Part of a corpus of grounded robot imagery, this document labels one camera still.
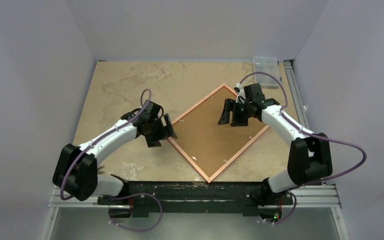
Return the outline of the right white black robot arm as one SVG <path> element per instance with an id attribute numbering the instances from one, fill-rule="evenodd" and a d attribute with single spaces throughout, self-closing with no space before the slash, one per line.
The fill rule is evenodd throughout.
<path id="1" fill-rule="evenodd" d="M 263 180 L 259 198 L 268 204 L 282 192 L 329 177 L 333 173 L 330 144 L 322 133 L 311 131 L 291 119 L 282 106 L 270 98 L 262 101 L 225 99 L 219 125 L 245 127 L 249 118 L 256 118 L 274 129 L 289 146 L 286 170 Z"/>

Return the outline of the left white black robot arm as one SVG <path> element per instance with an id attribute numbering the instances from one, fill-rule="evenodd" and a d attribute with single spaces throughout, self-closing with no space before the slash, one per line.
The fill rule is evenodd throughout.
<path id="1" fill-rule="evenodd" d="M 122 145 L 143 136 L 149 148 L 175 138 L 173 123 L 164 108 L 146 101 L 141 108 L 125 113 L 113 126 L 80 145 L 65 145 L 52 177 L 60 199 L 85 201 L 92 196 L 110 197 L 118 205 L 129 199 L 128 182 L 114 174 L 100 175 L 100 164 Z"/>

